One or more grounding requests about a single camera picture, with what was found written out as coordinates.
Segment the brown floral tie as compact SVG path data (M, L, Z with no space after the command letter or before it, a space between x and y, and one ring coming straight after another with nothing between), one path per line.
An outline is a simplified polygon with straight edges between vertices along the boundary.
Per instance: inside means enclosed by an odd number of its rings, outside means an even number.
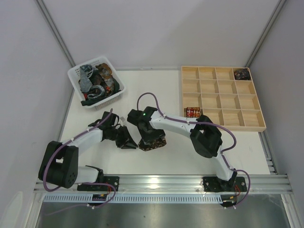
M167 144L167 142L166 142L165 137L158 138L158 139L148 142L146 144L144 143L143 139L141 139L138 144L138 148L147 152L147 151L151 151L151 150L155 150L155 149L164 147L166 144Z

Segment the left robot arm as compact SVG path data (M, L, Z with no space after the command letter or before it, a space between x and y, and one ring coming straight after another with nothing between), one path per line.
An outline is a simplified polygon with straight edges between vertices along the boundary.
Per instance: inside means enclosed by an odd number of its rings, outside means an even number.
M49 142L38 172L44 189L53 192L59 188L69 189L75 184L103 182L103 170L94 166L79 166L79 155L105 140L115 142L119 149L138 148L127 127L119 120L119 116L112 111L104 112L101 119L89 124L68 141Z

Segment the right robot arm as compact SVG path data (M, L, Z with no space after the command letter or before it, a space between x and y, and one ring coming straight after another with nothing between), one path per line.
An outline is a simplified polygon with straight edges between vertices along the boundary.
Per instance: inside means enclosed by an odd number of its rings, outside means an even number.
M173 118L161 114L157 108L148 106L143 111L133 109L127 120L138 128L141 136L138 146L144 151L165 146L165 131L189 138L198 155L211 159L221 188L227 190L233 187L237 172L230 168L223 156L222 134L219 130L221 126L214 124L207 116L201 115L198 119Z

